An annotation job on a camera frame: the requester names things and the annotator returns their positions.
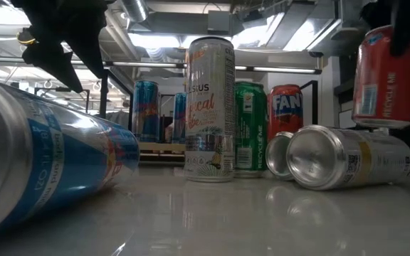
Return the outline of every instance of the glossy white floor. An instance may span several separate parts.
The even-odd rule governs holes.
[[[0,255],[410,255],[410,181],[315,192],[275,179],[125,184],[0,235]]]

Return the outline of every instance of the blue and silver can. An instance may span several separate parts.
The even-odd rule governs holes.
[[[174,102],[174,130],[172,143],[185,144],[186,142],[186,93],[180,92],[175,95]]]
[[[120,125],[0,84],[0,230],[124,181],[139,157]]]
[[[159,90],[152,81],[137,81],[132,103],[132,132],[140,142],[159,139]]]

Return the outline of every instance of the sprite can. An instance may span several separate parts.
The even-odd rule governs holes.
[[[235,177],[258,178],[266,170],[267,96],[263,85],[237,82]]]

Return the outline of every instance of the white can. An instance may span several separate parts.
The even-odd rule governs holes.
[[[319,125],[294,134],[286,156],[294,179],[315,190],[401,182],[410,172],[410,149],[402,140]]]
[[[235,167],[233,45],[217,37],[197,39],[186,61],[185,175],[192,181],[230,181]]]

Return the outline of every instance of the red can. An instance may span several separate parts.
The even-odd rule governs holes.
[[[268,96],[268,139],[303,127],[303,95],[298,85],[275,86]]]
[[[370,31],[359,47],[352,119],[366,127],[410,125],[410,46],[390,54],[391,26]]]

